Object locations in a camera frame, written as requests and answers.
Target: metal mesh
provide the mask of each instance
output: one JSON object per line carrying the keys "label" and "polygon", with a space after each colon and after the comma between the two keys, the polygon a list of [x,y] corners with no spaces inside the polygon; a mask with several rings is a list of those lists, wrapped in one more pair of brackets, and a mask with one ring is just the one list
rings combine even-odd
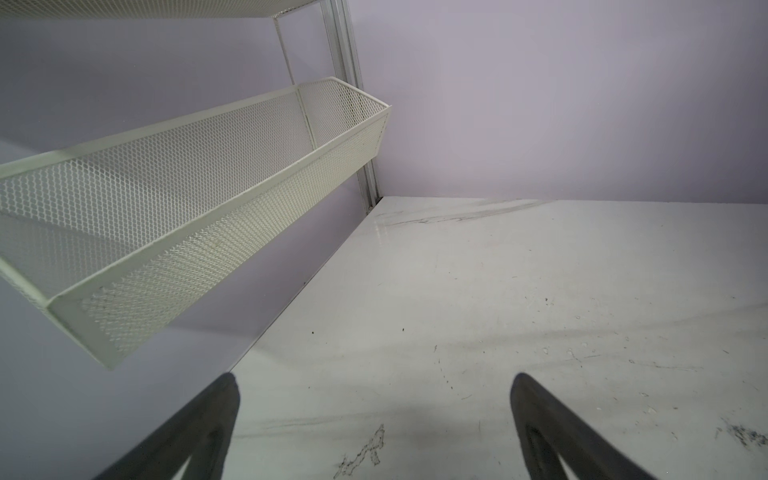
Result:
{"label": "metal mesh", "polygon": [[270,17],[314,0],[3,0],[0,18]]}
{"label": "metal mesh", "polygon": [[[386,116],[359,124],[385,108],[326,79],[0,178],[0,255],[48,299],[74,295],[91,277],[96,293],[78,302],[93,322],[77,328],[98,329],[124,356],[373,158]],[[313,137],[320,145],[350,130],[288,178],[264,183],[310,154]],[[257,185],[265,187],[254,198],[211,216]],[[179,231],[183,241],[165,240]],[[158,242],[162,253],[150,260],[134,254]],[[99,280],[118,263],[130,265],[125,275]]]}

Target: mesh basket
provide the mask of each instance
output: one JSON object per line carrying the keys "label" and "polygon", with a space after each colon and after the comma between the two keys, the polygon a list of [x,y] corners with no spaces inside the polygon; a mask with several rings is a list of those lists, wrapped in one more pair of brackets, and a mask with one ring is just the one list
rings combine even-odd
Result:
{"label": "mesh basket", "polygon": [[271,17],[314,0],[3,0],[0,18]]}
{"label": "mesh basket", "polygon": [[117,365],[376,156],[335,78],[0,165],[0,273]]}

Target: lavender wall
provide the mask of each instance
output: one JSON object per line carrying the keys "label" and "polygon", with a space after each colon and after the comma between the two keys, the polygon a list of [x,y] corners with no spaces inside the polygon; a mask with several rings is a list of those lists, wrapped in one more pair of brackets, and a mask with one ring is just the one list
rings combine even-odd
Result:
{"label": "lavender wall", "polygon": [[[319,7],[282,23],[333,74]],[[0,22],[0,161],[290,84],[272,22]],[[0,478],[92,478],[228,370],[363,218],[331,193],[113,372],[0,280]]]}
{"label": "lavender wall", "polygon": [[385,195],[768,202],[765,0],[349,0]]}

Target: white metal basket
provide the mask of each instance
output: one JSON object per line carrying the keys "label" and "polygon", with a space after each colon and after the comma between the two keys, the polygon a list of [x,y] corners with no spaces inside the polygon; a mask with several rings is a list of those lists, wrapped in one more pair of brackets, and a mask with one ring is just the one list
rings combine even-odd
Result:
{"label": "white metal basket", "polygon": [[379,150],[326,78],[0,165],[0,273],[107,367]]}
{"label": "white metal basket", "polygon": [[314,0],[3,0],[0,18],[271,17]]}

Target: purple wall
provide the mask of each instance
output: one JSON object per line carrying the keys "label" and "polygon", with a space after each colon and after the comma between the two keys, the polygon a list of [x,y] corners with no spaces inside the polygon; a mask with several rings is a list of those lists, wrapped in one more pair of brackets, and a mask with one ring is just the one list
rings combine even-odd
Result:
{"label": "purple wall", "polygon": [[385,195],[768,202],[768,2],[349,0]]}
{"label": "purple wall", "polygon": [[[333,74],[319,7],[281,26],[297,81]],[[269,19],[0,22],[0,44],[0,162],[290,84]],[[93,478],[228,370],[362,219],[351,178],[113,372],[0,280],[0,478]]]}

